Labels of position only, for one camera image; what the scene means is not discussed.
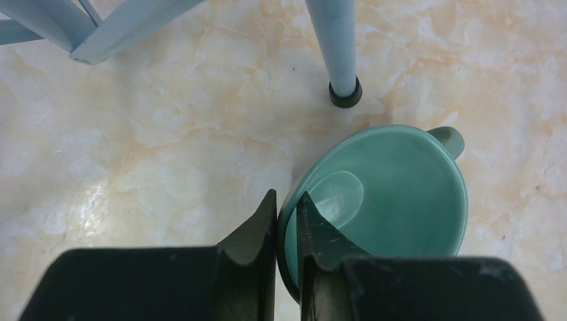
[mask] stool leg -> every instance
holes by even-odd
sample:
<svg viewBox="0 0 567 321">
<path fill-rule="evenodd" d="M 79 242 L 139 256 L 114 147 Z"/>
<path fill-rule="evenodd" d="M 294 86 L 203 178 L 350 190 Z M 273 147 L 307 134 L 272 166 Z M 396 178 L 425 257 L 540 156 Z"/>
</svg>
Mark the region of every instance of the stool leg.
<svg viewBox="0 0 567 321">
<path fill-rule="evenodd" d="M 306 0 L 306 4 L 331 80 L 331 101 L 337 107 L 352 107 L 362 96 L 355 66 L 354 0 Z"/>
</svg>

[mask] gray metal leg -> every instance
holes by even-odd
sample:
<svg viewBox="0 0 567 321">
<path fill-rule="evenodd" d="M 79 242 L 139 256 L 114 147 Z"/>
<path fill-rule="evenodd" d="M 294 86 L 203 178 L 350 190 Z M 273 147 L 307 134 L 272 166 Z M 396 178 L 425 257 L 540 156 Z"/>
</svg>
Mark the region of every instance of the gray metal leg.
<svg viewBox="0 0 567 321">
<path fill-rule="evenodd" d="M 355 105 L 362 95 L 356 78 L 354 0 L 306 0 L 309 16 L 329 73 L 331 101 Z"/>
<path fill-rule="evenodd" d="M 125 0 L 69 57 L 99 64 L 203 1 Z"/>
<path fill-rule="evenodd" d="M 14 20 L 0 20 L 0 45 L 43 39 Z"/>
<path fill-rule="evenodd" d="M 0 0 L 0 11 L 68 52 L 95 29 L 70 0 Z"/>
</svg>

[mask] beige tile floor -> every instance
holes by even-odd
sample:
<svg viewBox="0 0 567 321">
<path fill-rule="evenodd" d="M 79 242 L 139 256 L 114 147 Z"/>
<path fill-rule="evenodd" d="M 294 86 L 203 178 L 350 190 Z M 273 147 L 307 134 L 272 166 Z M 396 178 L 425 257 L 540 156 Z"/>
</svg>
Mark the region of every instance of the beige tile floor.
<svg viewBox="0 0 567 321">
<path fill-rule="evenodd" d="M 102 16 L 119 0 L 93 1 Z M 379 124 L 451 125 L 461 254 L 526 277 L 567 318 L 567 5 L 359 0 L 364 95 L 339 110 L 301 0 L 211 0 L 96 67 L 0 47 L 0 320 L 72 247 L 212 244 L 269 188 Z M 298 306 L 277 281 L 276 320 Z"/>
</svg>

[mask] black rubber foot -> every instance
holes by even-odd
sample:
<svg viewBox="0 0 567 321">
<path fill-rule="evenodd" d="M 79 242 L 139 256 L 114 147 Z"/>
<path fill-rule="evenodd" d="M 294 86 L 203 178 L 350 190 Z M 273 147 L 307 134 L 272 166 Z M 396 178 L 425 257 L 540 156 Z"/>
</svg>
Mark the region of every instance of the black rubber foot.
<svg viewBox="0 0 567 321">
<path fill-rule="evenodd" d="M 333 105 L 339 108 L 350 108 L 356 105 L 360 98 L 362 97 L 362 86 L 358 81 L 358 77 L 356 77 L 356 87 L 354 87 L 353 93 L 348 97 L 339 97 L 335 94 L 333 90 L 333 86 L 329 83 L 329 96 L 331 97 L 331 102 Z"/>
</svg>

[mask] mug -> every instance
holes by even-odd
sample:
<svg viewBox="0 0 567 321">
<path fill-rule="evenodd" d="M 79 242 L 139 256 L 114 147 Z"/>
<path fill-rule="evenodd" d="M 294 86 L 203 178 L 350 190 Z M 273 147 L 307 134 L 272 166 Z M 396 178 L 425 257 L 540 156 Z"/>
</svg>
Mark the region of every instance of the mug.
<svg viewBox="0 0 567 321">
<path fill-rule="evenodd" d="M 388 125 L 358 132 L 324 155 L 300 177 L 277 220 L 277 264 L 292 297 L 299 302 L 296 206 L 305 191 L 327 221 L 372 255 L 457 255 L 468 200 L 455 159 L 464 147 L 452 127 Z"/>
</svg>

